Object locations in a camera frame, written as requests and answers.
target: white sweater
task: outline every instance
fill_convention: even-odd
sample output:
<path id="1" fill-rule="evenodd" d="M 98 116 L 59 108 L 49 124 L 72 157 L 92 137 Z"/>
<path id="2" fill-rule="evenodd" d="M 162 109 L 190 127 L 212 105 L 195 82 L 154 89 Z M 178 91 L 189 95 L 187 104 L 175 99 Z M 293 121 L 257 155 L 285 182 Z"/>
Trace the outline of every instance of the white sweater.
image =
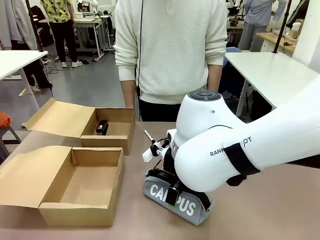
<path id="1" fill-rule="evenodd" d="M 141 100 L 180 104 L 186 94 L 206 87 L 208 65 L 223 64 L 226 0 L 144 0 L 139 56 L 141 8 L 142 0 L 118 0 L 116 6 L 120 81 L 138 84 L 141 67 Z"/>

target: black pants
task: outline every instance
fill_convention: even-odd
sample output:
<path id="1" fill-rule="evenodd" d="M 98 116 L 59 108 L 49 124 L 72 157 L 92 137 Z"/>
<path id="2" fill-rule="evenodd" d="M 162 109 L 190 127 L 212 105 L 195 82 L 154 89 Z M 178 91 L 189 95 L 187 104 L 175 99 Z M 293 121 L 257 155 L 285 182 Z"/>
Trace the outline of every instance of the black pants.
<path id="1" fill-rule="evenodd" d="M 176 122 L 181 104 L 157 104 L 139 100 L 143 122 Z"/>
<path id="2" fill-rule="evenodd" d="M 18 43 L 15 40 L 11 41 L 12 50 L 30 50 L 26 43 Z M 52 85 L 48 82 L 48 79 L 40 65 L 40 60 L 33 61 L 23 68 L 25 76 L 30 86 L 35 85 L 35 80 L 39 88 L 51 88 Z"/>
<path id="3" fill-rule="evenodd" d="M 72 62 L 77 62 L 75 33 L 71 20 L 57 23 L 50 22 L 50 26 L 55 40 L 56 53 L 59 56 L 60 62 L 66 61 L 65 42 Z"/>

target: white sneaker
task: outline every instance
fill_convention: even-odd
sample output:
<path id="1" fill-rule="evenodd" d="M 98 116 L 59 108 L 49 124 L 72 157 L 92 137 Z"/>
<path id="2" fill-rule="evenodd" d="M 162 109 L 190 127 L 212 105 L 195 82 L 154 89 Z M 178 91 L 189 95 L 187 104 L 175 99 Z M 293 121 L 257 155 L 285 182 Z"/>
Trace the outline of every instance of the white sneaker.
<path id="1" fill-rule="evenodd" d="M 39 88 L 37 88 L 36 86 L 30 86 L 30 88 L 33 92 L 41 92 L 41 90 Z"/>
<path id="2" fill-rule="evenodd" d="M 77 68 L 77 67 L 80 67 L 80 66 L 82 66 L 82 65 L 83 65 L 83 64 L 82 64 L 81 61 L 72 62 L 72 67 L 73 67 L 73 68 Z"/>
<path id="3" fill-rule="evenodd" d="M 68 67 L 68 64 L 65 61 L 61 62 L 61 67 L 63 67 L 64 69 Z"/>

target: open cardboard box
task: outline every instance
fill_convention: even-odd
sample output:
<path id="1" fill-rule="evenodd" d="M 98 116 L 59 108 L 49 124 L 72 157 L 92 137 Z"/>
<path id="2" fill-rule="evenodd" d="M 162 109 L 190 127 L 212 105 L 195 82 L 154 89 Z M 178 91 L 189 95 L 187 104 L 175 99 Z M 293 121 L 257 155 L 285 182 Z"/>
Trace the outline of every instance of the open cardboard box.
<path id="1" fill-rule="evenodd" d="M 47 146 L 0 168 L 0 205 L 38 208 L 51 226 L 112 226 L 122 148 Z"/>
<path id="2" fill-rule="evenodd" d="M 100 120 L 108 120 L 106 136 L 96 134 Z M 96 108 L 61 101 L 53 97 L 25 124 L 36 130 L 65 137 L 81 139 L 86 148 L 123 148 L 130 154 L 135 128 L 133 108 Z"/>

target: box flap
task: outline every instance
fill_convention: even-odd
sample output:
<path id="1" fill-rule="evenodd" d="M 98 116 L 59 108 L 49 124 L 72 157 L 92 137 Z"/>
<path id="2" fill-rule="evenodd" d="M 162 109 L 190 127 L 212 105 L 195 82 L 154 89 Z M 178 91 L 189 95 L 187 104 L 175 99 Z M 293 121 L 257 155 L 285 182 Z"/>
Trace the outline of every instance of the box flap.
<path id="1" fill-rule="evenodd" d="M 0 205 L 37 208 L 71 149 L 47 146 L 16 155 L 0 168 Z"/>
<path id="2" fill-rule="evenodd" d="M 56 101 L 53 97 L 25 124 L 28 130 L 80 138 L 95 107 Z"/>

